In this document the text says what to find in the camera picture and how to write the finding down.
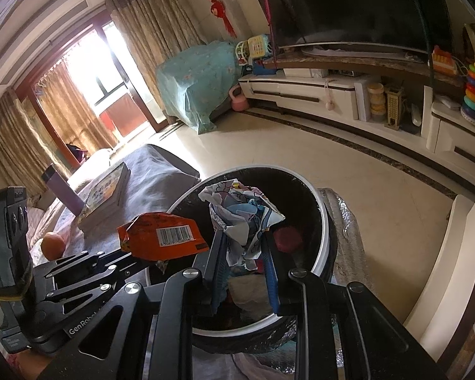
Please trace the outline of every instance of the book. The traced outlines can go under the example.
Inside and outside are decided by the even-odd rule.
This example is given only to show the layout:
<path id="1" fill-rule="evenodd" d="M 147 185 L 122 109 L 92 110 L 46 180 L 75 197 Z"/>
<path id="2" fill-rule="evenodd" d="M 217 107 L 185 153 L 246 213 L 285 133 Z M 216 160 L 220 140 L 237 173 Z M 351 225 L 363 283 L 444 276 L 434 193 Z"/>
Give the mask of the book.
<path id="1" fill-rule="evenodd" d="M 122 162 L 90 190 L 77 219 L 77 226 L 83 233 L 89 232 L 122 205 L 129 176 L 130 169 Z"/>

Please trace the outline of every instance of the teal cloth cover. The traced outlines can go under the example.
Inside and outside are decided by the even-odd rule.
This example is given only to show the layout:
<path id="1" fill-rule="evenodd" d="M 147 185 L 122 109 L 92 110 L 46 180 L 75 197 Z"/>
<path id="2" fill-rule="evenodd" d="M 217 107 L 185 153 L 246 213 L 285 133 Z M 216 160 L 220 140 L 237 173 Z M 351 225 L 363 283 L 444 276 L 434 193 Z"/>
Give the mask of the teal cloth cover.
<path id="1" fill-rule="evenodd" d="M 216 128 L 209 116 L 241 75 L 235 47 L 214 41 L 191 47 L 160 64 L 156 78 L 167 113 L 199 134 Z"/>

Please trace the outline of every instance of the cable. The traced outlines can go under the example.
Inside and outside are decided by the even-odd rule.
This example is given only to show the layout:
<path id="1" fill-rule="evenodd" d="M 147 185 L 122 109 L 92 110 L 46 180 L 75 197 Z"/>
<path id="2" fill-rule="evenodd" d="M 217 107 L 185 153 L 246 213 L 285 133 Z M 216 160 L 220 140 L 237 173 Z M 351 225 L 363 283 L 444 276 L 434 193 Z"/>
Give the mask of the cable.
<path id="1" fill-rule="evenodd" d="M 264 7 L 265 7 L 265 10 L 266 10 L 267 24 L 269 25 L 269 35 L 271 36 L 272 58 L 275 62 L 275 67 L 278 68 L 278 64 L 276 63 L 276 41 L 275 41 L 275 35 L 273 34 L 273 31 L 272 31 L 271 8 L 269 6 L 269 0 L 264 0 Z"/>
<path id="2" fill-rule="evenodd" d="M 422 32 L 424 33 L 424 41 L 426 42 L 427 47 L 427 56 L 429 57 L 428 66 L 429 66 L 429 85 L 431 88 L 434 88 L 434 68 L 433 68 L 433 42 L 431 41 L 431 36 L 429 34 L 429 25 L 426 20 L 426 16 L 422 10 L 421 2 L 419 0 L 413 0 L 417 13 L 421 18 Z"/>
<path id="3" fill-rule="evenodd" d="M 462 75 L 463 77 L 466 77 L 468 75 L 468 67 L 466 67 L 465 63 L 463 63 L 456 56 L 453 55 L 452 58 L 454 59 L 456 63 L 459 74 Z"/>

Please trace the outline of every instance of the beige curtain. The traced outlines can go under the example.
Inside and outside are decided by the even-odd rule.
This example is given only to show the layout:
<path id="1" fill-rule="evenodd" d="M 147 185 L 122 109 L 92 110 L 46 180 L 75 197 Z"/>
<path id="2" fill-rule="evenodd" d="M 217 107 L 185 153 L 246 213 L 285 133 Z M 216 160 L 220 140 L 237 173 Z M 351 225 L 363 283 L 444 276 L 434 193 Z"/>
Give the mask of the beige curtain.
<path id="1" fill-rule="evenodd" d="M 117 139 L 95 115 L 61 60 L 37 84 L 39 102 L 60 138 L 92 155 L 113 148 Z"/>
<path id="2" fill-rule="evenodd" d="M 70 173 L 46 147 L 30 124 L 15 92 L 0 99 L 0 171 L 11 186 L 24 186 L 30 200 L 47 190 L 41 175 L 54 163 L 66 178 Z"/>
<path id="3" fill-rule="evenodd" d="M 106 6 L 165 114 L 156 67 L 187 48 L 204 44 L 203 40 L 178 0 L 106 0 Z"/>

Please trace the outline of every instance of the barcode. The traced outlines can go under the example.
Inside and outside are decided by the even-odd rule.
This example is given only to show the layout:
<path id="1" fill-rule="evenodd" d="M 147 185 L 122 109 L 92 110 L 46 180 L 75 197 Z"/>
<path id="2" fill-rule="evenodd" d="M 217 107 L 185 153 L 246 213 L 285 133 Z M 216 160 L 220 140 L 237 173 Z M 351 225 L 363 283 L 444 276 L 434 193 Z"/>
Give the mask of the barcode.
<path id="1" fill-rule="evenodd" d="M 193 240 L 190 226 L 157 228 L 156 235 L 161 246 L 172 246 Z"/>

